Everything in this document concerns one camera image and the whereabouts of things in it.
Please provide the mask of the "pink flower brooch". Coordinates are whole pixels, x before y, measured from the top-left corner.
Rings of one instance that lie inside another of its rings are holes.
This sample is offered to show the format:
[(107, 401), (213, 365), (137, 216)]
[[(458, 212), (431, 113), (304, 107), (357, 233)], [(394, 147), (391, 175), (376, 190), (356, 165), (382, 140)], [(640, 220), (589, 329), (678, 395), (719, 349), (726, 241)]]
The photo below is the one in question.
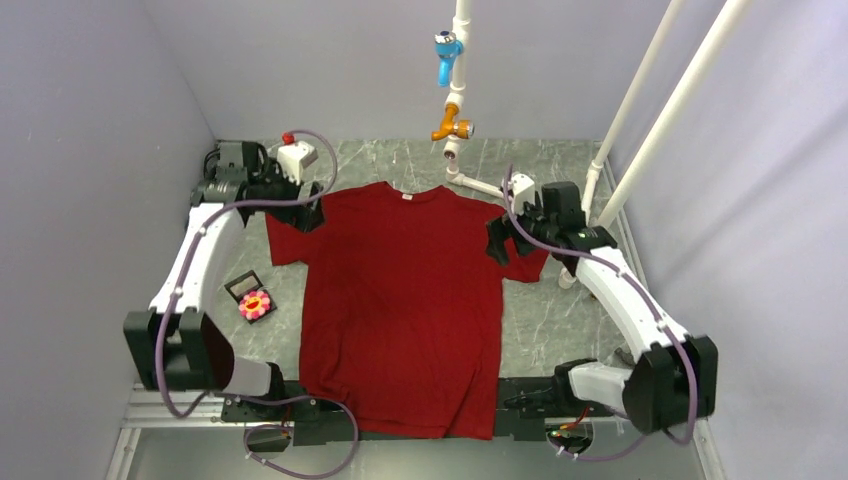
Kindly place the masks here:
[(254, 323), (273, 311), (274, 303), (267, 291), (254, 290), (242, 297), (238, 310), (248, 323)]

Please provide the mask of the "red t-shirt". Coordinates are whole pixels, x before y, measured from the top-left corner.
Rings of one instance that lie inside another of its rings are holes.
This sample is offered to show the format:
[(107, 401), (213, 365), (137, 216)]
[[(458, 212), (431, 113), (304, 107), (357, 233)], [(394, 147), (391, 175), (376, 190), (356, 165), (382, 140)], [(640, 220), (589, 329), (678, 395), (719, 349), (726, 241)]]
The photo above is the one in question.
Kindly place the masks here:
[(446, 187), (386, 182), (333, 192), (303, 233), (268, 219), (275, 266), (307, 268), (301, 385), (346, 405), (364, 431), (489, 440), (501, 366), (505, 281), (535, 283), (547, 260), (486, 253), (494, 203)]

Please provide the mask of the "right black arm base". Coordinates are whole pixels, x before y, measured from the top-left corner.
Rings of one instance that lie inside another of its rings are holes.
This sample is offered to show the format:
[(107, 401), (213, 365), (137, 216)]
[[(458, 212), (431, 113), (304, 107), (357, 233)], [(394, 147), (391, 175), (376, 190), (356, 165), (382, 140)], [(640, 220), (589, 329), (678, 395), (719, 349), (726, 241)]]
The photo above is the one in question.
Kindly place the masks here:
[(549, 377), (502, 377), (493, 436), (550, 441), (556, 448), (582, 455), (594, 440), (592, 422), (611, 417), (597, 403), (567, 399)]

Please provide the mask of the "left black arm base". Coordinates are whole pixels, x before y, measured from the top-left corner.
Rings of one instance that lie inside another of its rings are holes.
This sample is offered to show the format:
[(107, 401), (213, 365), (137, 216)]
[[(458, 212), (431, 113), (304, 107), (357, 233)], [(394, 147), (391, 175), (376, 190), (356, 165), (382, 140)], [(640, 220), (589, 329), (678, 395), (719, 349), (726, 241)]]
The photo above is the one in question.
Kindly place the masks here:
[(261, 453), (281, 453), (290, 445), (348, 441), (359, 433), (341, 406), (310, 396), (297, 381), (286, 380), (276, 364), (271, 366), (269, 392), (258, 403), (227, 397), (222, 420), (267, 424), (248, 439), (248, 445)]

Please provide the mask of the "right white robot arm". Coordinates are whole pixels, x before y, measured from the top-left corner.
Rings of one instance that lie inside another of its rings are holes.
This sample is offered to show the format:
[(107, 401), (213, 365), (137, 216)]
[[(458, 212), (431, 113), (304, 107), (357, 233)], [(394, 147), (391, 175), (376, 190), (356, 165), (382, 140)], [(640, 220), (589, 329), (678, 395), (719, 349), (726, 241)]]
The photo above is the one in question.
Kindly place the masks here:
[(564, 415), (604, 406), (643, 434), (688, 433), (713, 414), (718, 349), (695, 337), (651, 296), (612, 235), (590, 226), (570, 181), (536, 186), (513, 174), (502, 188), (505, 214), (487, 224), (487, 254), (499, 265), (545, 251), (600, 302), (623, 336), (631, 368), (580, 359), (556, 367), (546, 403)]

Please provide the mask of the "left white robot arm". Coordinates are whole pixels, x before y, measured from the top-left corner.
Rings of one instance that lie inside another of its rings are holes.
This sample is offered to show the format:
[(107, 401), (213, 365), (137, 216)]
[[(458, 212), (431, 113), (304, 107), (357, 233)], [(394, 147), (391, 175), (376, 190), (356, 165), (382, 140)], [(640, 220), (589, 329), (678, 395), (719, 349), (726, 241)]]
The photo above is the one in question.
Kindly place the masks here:
[(323, 222), (313, 183), (300, 196), (316, 148), (287, 137), (275, 154), (255, 141), (223, 141), (204, 161), (190, 196), (188, 224), (174, 264), (149, 306), (127, 315), (123, 332), (148, 390), (200, 390), (248, 396), (264, 420), (279, 417), (287, 392), (277, 365), (239, 357), (212, 318), (226, 260), (249, 218), (259, 212), (310, 232)]

